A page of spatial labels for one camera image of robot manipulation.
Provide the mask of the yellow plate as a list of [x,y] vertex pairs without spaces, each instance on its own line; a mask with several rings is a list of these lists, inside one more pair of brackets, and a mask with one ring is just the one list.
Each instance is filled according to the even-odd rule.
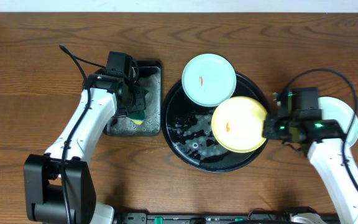
[[238,153],[248,153],[266,142],[262,136],[267,110],[257,100],[235,96],[222,102],[214,111],[211,129],[217,142]]

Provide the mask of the green and yellow sponge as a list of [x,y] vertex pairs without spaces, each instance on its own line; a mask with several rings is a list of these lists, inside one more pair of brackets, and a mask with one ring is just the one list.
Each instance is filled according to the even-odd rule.
[[127,117],[136,125],[141,125],[145,119],[145,111],[140,110],[140,111],[131,112],[128,114]]

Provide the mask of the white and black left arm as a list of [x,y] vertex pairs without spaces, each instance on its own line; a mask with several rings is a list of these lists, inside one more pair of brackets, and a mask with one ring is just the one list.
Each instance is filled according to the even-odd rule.
[[114,209],[98,202],[89,162],[108,121],[119,107],[145,105],[139,82],[92,74],[80,102],[58,139],[24,163],[27,218],[42,223],[112,223]]

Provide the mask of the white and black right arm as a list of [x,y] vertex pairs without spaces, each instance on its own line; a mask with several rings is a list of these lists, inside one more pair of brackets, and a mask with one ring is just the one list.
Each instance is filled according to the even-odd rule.
[[319,109],[287,115],[268,114],[262,135],[282,143],[298,143],[324,182],[341,223],[358,223],[358,168],[345,133]]

